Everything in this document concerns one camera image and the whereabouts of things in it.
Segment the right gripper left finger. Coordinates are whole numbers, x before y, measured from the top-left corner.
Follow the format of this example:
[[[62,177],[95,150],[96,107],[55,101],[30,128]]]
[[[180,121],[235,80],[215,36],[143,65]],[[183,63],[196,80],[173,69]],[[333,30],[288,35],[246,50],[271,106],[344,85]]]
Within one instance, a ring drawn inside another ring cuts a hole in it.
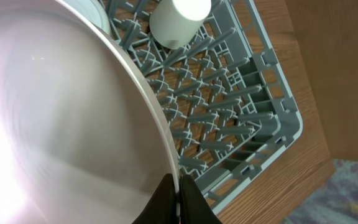
[[[172,174],[165,174],[132,224],[177,224],[177,195]]]

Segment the small grey bowl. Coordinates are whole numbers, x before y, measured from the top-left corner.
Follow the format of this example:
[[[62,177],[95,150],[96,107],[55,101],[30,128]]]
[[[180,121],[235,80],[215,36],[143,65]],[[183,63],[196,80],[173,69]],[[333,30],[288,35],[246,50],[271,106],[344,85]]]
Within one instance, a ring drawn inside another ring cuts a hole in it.
[[[78,11],[82,16],[87,18],[94,25],[111,34],[111,27],[108,16],[102,7],[101,3],[97,0],[65,0],[72,8]]]

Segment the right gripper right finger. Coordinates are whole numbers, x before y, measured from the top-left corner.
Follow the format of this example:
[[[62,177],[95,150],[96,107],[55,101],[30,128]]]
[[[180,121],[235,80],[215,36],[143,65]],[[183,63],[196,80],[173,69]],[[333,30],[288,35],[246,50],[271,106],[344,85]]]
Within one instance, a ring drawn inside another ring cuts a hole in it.
[[[179,187],[181,224],[222,224],[190,175],[180,177]]]

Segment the white paper cup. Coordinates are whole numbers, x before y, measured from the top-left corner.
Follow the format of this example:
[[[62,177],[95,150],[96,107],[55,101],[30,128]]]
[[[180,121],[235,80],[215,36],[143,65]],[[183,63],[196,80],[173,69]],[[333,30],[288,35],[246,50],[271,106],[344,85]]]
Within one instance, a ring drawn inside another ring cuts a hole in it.
[[[150,16],[150,31],[168,49],[183,47],[201,27],[211,6],[211,0],[161,0]]]

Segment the white plate with cutlery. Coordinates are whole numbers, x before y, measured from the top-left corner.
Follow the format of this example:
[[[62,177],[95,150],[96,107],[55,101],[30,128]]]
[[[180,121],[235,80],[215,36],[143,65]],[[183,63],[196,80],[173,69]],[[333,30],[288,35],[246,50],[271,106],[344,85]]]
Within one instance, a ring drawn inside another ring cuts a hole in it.
[[[63,1],[0,1],[0,223],[131,223],[178,162],[143,74]]]

